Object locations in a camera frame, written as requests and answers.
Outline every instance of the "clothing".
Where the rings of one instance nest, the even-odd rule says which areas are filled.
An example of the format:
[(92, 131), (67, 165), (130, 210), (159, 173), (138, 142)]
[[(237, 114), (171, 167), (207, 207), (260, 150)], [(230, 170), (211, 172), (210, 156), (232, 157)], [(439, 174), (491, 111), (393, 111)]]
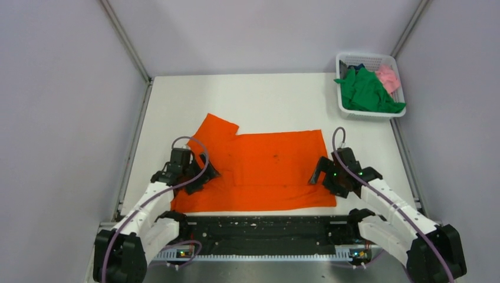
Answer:
[(401, 86), (396, 73), (388, 65), (380, 65), (379, 70), (375, 71), (375, 75), (377, 75), (388, 93), (396, 91)]
[(346, 63), (344, 63), (344, 61), (342, 60), (339, 60), (338, 62), (338, 67), (339, 67), (339, 75), (340, 75), (340, 78), (341, 79), (344, 79), (346, 77), (346, 74), (347, 74), (347, 70), (349, 69), (355, 69), (356, 70), (356, 74), (358, 73), (358, 71), (361, 69), (361, 68), (364, 68), (364, 64), (361, 63), (359, 64), (358, 66), (356, 65), (349, 65), (347, 66)]
[[(308, 185), (321, 156), (327, 156), (321, 130), (240, 134), (238, 126), (208, 114), (194, 135), (209, 151), (221, 177), (192, 195), (184, 190), (172, 210), (188, 212), (290, 210), (336, 205), (321, 183)], [(188, 146), (198, 156), (200, 145)]]
[(406, 106), (406, 103), (394, 102), (375, 73), (365, 68), (357, 74), (349, 69), (344, 80), (336, 79), (335, 82), (340, 84), (342, 105), (346, 109), (399, 113)]

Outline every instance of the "orange cloth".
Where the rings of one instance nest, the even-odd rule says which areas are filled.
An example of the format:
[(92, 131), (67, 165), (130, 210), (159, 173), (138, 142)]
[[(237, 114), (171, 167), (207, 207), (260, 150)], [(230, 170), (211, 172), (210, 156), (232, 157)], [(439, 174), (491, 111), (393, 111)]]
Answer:
[[(187, 212), (289, 210), (335, 206), (321, 182), (308, 185), (316, 163), (327, 156), (321, 130), (236, 135), (238, 126), (208, 114), (194, 135), (208, 149), (221, 177), (188, 195), (181, 190), (172, 210)], [(188, 143), (198, 156), (203, 152)]]

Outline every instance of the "white laundry basket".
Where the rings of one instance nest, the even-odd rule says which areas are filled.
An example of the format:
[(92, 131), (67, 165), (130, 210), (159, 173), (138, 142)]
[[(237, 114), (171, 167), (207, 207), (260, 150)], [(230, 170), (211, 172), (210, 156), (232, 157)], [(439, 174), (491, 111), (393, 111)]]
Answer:
[[(394, 73), (396, 73), (397, 79), (401, 81), (399, 77), (399, 72), (397, 71), (396, 60), (388, 55), (380, 54), (369, 54), (369, 53), (357, 53), (357, 52), (341, 52), (337, 54), (336, 57), (336, 77), (340, 78), (340, 60), (342, 60), (347, 65), (359, 65), (364, 64), (367, 70), (377, 71), (380, 65), (388, 65), (392, 68)], [(403, 90), (399, 87), (396, 91), (391, 93), (392, 98), (395, 102), (404, 102)], [(345, 109), (342, 105), (342, 95), (340, 90), (340, 85), (337, 84), (337, 98), (338, 106), (340, 108), (340, 116), (344, 119), (350, 120), (368, 120), (368, 121), (384, 121), (391, 118), (401, 117), (406, 113), (406, 107), (400, 113), (379, 113), (379, 112), (368, 112), (368, 111), (356, 111)]]

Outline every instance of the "green cloth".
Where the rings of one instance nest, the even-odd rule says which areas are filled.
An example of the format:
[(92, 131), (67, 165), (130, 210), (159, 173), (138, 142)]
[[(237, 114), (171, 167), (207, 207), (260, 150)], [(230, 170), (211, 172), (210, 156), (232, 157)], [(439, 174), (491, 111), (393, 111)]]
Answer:
[(345, 79), (336, 79), (342, 92), (342, 106), (349, 110), (399, 113), (406, 103), (394, 102), (374, 72), (349, 69)]

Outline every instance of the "white work surface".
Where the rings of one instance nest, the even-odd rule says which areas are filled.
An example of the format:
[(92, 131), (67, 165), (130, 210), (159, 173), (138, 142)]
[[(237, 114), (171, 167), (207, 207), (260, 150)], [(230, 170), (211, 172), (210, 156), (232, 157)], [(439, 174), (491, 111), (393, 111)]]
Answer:
[[(239, 125), (238, 134), (321, 129), (328, 152), (333, 150), (333, 131), (343, 126), (346, 146), (353, 149), (361, 165), (375, 168), (396, 193), (415, 206), (390, 122), (343, 120), (334, 78), (334, 73), (156, 77), (121, 214), (134, 208), (152, 174), (169, 160), (172, 141), (193, 135), (207, 113)], [(334, 208), (190, 214), (347, 215), (354, 208), (366, 207), (351, 193), (347, 199), (337, 198)]]

